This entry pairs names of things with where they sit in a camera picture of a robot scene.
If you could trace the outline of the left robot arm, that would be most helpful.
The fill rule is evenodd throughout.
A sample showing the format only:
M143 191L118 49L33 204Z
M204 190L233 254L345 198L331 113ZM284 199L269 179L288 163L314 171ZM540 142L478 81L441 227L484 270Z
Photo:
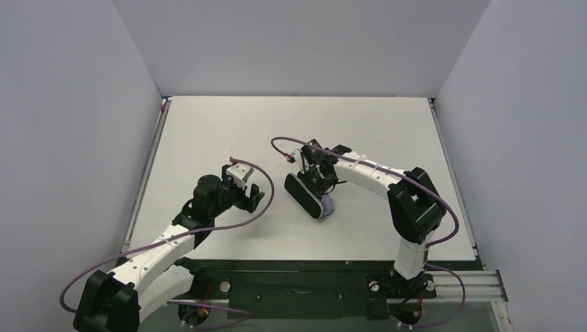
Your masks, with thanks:
M108 272L89 269L75 310L76 331L137 331L141 322L178 295L203 282L205 269L187 254L219 226L231 208L253 214L264 198L247 175L202 176L180 212L150 245L124 254L128 260Z

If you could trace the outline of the black umbrella case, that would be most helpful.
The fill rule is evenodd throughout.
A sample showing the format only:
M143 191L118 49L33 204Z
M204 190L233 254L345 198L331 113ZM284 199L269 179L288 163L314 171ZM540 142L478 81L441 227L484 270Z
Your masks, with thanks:
M294 173L285 177L284 187L299 206L314 219L325 217L325 206L320 196L313 194Z

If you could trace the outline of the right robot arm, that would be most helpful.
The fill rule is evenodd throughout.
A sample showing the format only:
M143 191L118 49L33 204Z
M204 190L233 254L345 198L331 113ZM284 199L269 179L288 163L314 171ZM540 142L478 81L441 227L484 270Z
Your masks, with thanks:
M323 148L316 140L295 150L293 161L299 170L286 176L285 189L316 220L334 213L330 192L344 183L353 183L386 199L392 224L401 238L391 271L392 295L398 298L433 290L432 282L424 278L427 245L446 208L435 199L437 190L426 171L380 166L349 147Z

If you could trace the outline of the lilac folding umbrella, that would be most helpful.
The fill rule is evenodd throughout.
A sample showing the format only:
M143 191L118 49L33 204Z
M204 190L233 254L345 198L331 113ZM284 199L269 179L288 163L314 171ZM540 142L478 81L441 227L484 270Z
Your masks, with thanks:
M335 211L334 199L329 194L320 196L320 203L322 204L322 213L319 219L326 219Z

